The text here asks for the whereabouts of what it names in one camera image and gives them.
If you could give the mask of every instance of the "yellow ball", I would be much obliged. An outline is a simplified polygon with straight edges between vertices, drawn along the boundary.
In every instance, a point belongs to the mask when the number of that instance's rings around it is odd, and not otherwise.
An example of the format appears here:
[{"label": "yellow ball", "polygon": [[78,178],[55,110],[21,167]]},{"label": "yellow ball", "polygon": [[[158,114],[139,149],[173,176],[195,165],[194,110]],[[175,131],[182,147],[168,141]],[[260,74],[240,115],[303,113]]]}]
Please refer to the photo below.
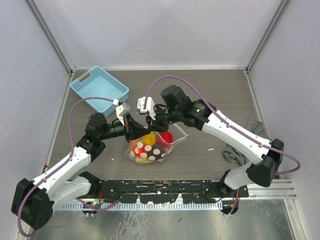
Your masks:
[{"label": "yellow ball", "polygon": [[148,135],[144,135],[142,137],[142,143],[144,145],[151,145],[151,146],[155,145],[156,144],[156,135],[153,132],[151,132]]},{"label": "yellow ball", "polygon": [[147,157],[135,157],[135,161],[139,164],[146,164],[147,161],[148,161],[148,158]]}]

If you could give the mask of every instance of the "red ball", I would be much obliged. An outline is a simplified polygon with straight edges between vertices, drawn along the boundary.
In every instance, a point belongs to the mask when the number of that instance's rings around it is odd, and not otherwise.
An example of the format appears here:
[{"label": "red ball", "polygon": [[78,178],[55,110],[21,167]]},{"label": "red ball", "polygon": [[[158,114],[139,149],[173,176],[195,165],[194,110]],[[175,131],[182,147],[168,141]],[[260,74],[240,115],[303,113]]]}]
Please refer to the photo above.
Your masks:
[{"label": "red ball", "polygon": [[159,135],[161,137],[157,138],[157,142],[162,144],[165,147],[170,146],[170,144],[172,144],[172,142],[174,141],[174,137],[172,136],[172,134],[168,131],[164,131],[164,132],[159,132]]}]

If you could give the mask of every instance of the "toy ball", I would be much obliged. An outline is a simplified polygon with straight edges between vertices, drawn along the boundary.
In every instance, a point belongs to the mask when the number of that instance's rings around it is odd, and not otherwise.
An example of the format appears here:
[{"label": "toy ball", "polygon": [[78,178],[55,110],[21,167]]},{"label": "toy ball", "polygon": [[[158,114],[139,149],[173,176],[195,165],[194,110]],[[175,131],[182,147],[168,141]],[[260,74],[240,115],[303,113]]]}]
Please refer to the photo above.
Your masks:
[{"label": "toy ball", "polygon": [[174,137],[172,136],[172,134],[168,131],[164,131],[164,132],[159,132],[159,135],[161,137],[157,138],[157,142],[161,143],[163,146],[168,147],[170,146],[170,144],[172,144],[172,142],[174,141]]},{"label": "toy ball", "polygon": [[133,158],[134,157],[146,158],[148,155],[147,155],[147,151],[145,150],[145,147],[146,146],[142,142],[138,141],[136,143],[136,146],[133,149],[131,149],[130,156]]},{"label": "toy ball", "polygon": [[162,144],[155,144],[150,151],[147,152],[149,161],[161,161],[166,156],[166,150]]},{"label": "toy ball", "polygon": [[141,158],[141,157],[136,156],[135,161],[139,164],[146,164],[148,162],[148,158],[146,158],[146,157]]},{"label": "toy ball", "polygon": [[156,135],[151,132],[150,134],[144,135],[142,137],[142,143],[145,145],[153,146],[156,144]]}]

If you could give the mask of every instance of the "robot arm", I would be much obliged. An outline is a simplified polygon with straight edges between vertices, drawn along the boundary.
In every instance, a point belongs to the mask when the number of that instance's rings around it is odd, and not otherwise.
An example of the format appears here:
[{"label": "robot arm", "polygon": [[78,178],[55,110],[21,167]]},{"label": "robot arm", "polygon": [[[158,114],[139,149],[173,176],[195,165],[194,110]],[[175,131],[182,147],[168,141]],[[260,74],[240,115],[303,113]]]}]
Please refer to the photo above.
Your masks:
[{"label": "robot arm", "polygon": [[[166,105],[154,104],[149,97],[146,108],[144,108],[145,97],[138,100],[137,108],[142,114],[148,113],[146,121],[151,126],[163,126],[165,124],[182,122],[188,127],[195,127],[199,131],[220,138],[249,159],[249,163],[237,169],[228,170],[223,175],[220,180],[220,190],[223,194],[230,195],[239,187],[251,183],[263,187],[270,186],[282,161],[282,156],[279,153],[262,147],[262,145],[283,150],[284,144],[282,141],[275,139],[270,142],[268,139],[249,132],[228,119],[215,106],[211,105],[220,117],[229,122],[229,126],[227,126],[210,111],[201,99],[191,101],[178,86],[171,85],[167,87],[161,92],[161,97]],[[258,145],[250,141],[230,126],[234,126],[262,144]]]},{"label": "robot arm", "polygon": [[89,172],[81,173],[68,183],[66,181],[102,153],[106,147],[102,140],[125,136],[129,142],[150,133],[150,129],[136,122],[129,111],[129,105],[126,103],[119,105],[116,108],[118,118],[111,124],[106,122],[102,113],[92,114],[86,125],[85,135],[74,147],[71,159],[60,170],[46,179],[46,176],[66,162],[70,153],[40,176],[33,180],[24,178],[17,184],[11,207],[12,213],[18,214],[27,193],[43,179],[45,181],[30,195],[21,214],[21,219],[35,230],[43,227],[62,205],[83,195],[95,196],[101,189],[101,182]]}]

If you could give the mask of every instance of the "dark gray tabletop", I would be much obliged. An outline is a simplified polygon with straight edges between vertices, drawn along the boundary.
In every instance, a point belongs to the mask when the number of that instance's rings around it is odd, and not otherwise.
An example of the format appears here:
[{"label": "dark gray tabletop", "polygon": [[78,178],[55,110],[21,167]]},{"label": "dark gray tabletop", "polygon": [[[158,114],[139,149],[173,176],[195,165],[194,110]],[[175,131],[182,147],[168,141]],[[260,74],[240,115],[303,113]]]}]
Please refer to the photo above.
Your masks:
[{"label": "dark gray tabletop", "polygon": [[[146,95],[150,84],[163,75],[178,75],[188,80],[228,118],[245,126],[247,118],[256,118],[249,87],[242,70],[114,70],[108,71],[129,88],[131,115],[145,125],[145,116],[136,114],[137,100]],[[84,71],[77,71],[74,79]],[[191,100],[199,97],[185,84],[178,80],[165,79],[152,90],[151,97],[155,103],[164,103],[160,92],[167,86],[175,84],[182,87]],[[56,136],[50,159],[50,167],[64,158],[71,149],[67,120],[71,106],[80,98],[71,89],[67,97],[63,116]],[[83,135],[89,116],[95,111],[85,102],[73,112],[71,130],[74,141]],[[111,114],[111,122],[116,114]],[[228,169],[237,168],[236,163],[228,163],[222,156],[227,146],[215,136],[180,126],[190,134],[185,142],[177,146],[164,162],[139,165],[125,157],[128,147],[124,137],[105,141],[103,153],[81,172],[89,171],[100,179],[220,179]]]}]

